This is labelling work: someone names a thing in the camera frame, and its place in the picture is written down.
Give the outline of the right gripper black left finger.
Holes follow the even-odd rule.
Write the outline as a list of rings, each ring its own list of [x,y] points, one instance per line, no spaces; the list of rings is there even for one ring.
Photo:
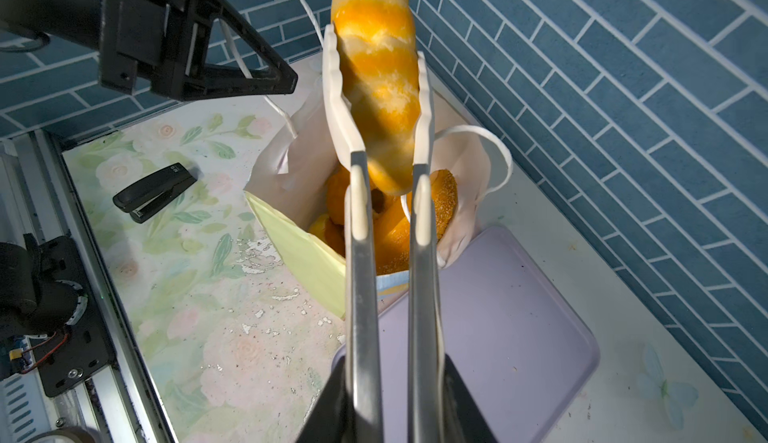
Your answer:
[[[341,356],[306,419],[296,443],[341,443],[347,431],[345,357]]]

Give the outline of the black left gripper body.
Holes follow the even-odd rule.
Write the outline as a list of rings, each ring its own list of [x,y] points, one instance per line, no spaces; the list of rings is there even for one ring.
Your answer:
[[[137,79],[164,97],[201,97],[198,0],[1,0],[1,29],[37,50],[57,37],[98,52],[99,82],[130,94]]]

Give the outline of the oval seeded loaf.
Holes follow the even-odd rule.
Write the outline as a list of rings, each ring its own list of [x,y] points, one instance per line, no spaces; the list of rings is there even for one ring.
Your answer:
[[[436,214],[437,239],[444,236],[458,206],[458,186],[453,174],[441,169],[430,175],[431,195]]]

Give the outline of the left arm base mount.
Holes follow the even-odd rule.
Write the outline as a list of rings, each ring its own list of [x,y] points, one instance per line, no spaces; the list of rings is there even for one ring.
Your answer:
[[[68,236],[39,243],[24,236],[38,303],[32,333],[54,333],[33,351],[46,396],[53,398],[116,362],[114,346],[75,242]]]

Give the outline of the white paper gift bag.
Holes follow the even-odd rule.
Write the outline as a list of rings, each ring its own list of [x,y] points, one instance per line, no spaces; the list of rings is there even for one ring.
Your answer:
[[[484,146],[494,142],[495,136],[484,128],[467,124],[441,97],[434,99],[432,110],[432,173],[447,169],[458,186],[455,215],[442,239],[437,239],[438,265],[447,267],[468,246],[477,209],[494,192],[490,184],[491,162]],[[286,267],[327,310],[343,316],[345,256],[309,231],[317,218],[328,212],[326,181],[338,165],[343,166],[333,147],[322,89],[315,86],[257,158],[245,193]],[[409,225],[410,211],[406,207],[411,204],[410,191],[393,196],[399,199]],[[406,290],[408,269],[387,275],[376,272],[378,294],[384,297]]]

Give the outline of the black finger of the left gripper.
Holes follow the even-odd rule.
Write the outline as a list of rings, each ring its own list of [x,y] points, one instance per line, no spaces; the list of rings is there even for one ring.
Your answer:
[[[168,15],[160,63],[150,89],[175,101],[284,95],[295,91],[298,75],[226,0],[166,0]],[[214,64],[208,60],[215,25],[242,42],[260,65]]]

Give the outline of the braided ring bread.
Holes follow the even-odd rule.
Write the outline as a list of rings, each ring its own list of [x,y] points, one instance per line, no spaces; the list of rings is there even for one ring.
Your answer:
[[[310,226],[310,233],[345,256],[344,196],[350,183],[349,172],[341,165],[326,181],[328,212]],[[398,198],[384,194],[371,184],[376,272],[387,275],[408,269],[410,225]]]

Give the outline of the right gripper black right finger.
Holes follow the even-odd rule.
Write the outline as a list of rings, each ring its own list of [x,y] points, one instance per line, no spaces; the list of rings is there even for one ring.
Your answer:
[[[444,359],[442,390],[444,442],[497,441],[448,355]]]

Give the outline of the metal kitchen tongs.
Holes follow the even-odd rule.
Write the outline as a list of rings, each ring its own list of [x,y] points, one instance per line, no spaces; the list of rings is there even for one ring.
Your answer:
[[[439,315],[436,217],[431,197],[435,140],[433,96],[426,62],[418,60],[421,115],[414,129],[410,211],[408,320],[408,439],[441,442],[445,436],[443,380],[445,350]],[[384,439],[374,230],[366,146],[343,96],[338,38],[324,30],[322,56],[326,119],[340,163],[350,172],[345,195],[347,353],[345,390],[350,429],[359,442]]]

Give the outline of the striped long bun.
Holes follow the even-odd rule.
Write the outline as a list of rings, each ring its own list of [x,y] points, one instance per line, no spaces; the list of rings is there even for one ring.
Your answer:
[[[364,141],[372,183],[410,191],[413,133],[421,109],[414,21],[408,0],[332,0],[343,93]]]

